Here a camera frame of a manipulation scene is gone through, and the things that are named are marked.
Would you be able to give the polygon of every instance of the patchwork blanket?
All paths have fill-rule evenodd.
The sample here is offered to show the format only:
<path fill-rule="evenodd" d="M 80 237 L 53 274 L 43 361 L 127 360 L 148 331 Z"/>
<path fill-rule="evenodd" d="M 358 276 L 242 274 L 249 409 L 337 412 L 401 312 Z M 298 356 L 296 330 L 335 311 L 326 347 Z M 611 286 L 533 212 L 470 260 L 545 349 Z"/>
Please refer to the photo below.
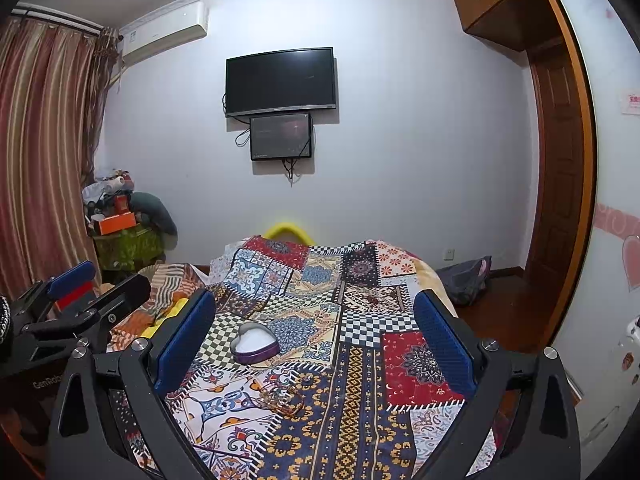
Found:
<path fill-rule="evenodd" d="M 212 261 L 204 283 L 188 265 L 143 271 L 152 297 L 114 331 L 111 350 L 170 308 L 176 290 L 206 285 L 217 314 L 180 389 L 165 402 L 220 480 L 409 479 L 450 427 L 463 399 L 451 391 L 414 320 L 415 295 L 433 289 L 427 264 L 368 240 L 307 247 L 252 237 Z M 254 366 L 229 351 L 246 320 L 268 326 L 280 354 Z M 259 402 L 265 386 L 293 386 L 303 407 L 283 417 Z M 143 468 L 158 472 L 123 393 L 120 427 Z M 469 474 L 491 462 L 490 432 Z"/>

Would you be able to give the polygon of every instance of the silver bolt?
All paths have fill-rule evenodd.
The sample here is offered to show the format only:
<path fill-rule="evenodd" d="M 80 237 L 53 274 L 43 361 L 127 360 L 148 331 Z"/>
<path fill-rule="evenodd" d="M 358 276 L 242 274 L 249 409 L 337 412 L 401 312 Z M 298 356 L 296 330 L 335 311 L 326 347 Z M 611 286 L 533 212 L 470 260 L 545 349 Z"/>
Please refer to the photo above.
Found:
<path fill-rule="evenodd" d="M 133 343 L 131 343 L 131 348 L 133 348 L 134 352 L 142 352 L 148 344 L 149 339 L 139 337 L 138 339 L 133 340 Z"/>
<path fill-rule="evenodd" d="M 552 348 L 551 346 L 547 346 L 544 349 L 545 357 L 547 359 L 557 359 L 558 358 L 558 350 Z"/>
<path fill-rule="evenodd" d="M 490 337 L 487 339 L 482 339 L 482 348 L 484 348 L 487 352 L 495 352 L 498 348 L 500 348 L 500 345 L 498 345 L 498 342 Z"/>
<path fill-rule="evenodd" d="M 79 346 L 78 348 L 74 348 L 74 350 L 71 352 L 71 357 L 73 359 L 79 359 L 81 357 L 84 357 L 85 354 L 86 354 L 86 347 Z"/>

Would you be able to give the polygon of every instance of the white air conditioner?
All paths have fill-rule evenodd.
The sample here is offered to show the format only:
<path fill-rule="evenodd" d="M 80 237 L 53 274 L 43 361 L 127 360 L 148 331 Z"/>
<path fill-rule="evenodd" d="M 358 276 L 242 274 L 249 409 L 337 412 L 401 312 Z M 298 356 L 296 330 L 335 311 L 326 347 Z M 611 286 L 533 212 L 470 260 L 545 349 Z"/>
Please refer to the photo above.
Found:
<path fill-rule="evenodd" d="M 131 66 L 174 46 L 204 38 L 208 18 L 204 3 L 197 2 L 140 25 L 124 37 L 124 63 Z"/>

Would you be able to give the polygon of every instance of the heart decal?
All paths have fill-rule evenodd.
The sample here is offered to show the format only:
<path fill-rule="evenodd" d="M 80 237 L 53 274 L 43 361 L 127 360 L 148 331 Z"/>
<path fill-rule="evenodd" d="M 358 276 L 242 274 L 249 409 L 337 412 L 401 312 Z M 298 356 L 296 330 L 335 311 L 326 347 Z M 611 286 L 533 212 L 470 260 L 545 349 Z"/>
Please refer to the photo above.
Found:
<path fill-rule="evenodd" d="M 622 244 L 622 262 L 625 264 L 626 280 L 629 291 L 640 286 L 640 237 L 637 235 L 625 238 Z"/>

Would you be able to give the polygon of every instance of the wooden door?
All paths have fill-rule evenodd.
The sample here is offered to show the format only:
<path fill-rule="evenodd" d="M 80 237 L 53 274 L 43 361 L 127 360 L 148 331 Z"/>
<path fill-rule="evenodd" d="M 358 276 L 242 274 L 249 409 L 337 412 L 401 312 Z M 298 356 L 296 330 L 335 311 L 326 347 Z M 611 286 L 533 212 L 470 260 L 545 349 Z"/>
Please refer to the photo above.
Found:
<path fill-rule="evenodd" d="M 529 53 L 540 126 L 540 184 L 526 277 L 558 298 L 582 203 L 584 137 L 578 89 L 564 41 Z"/>

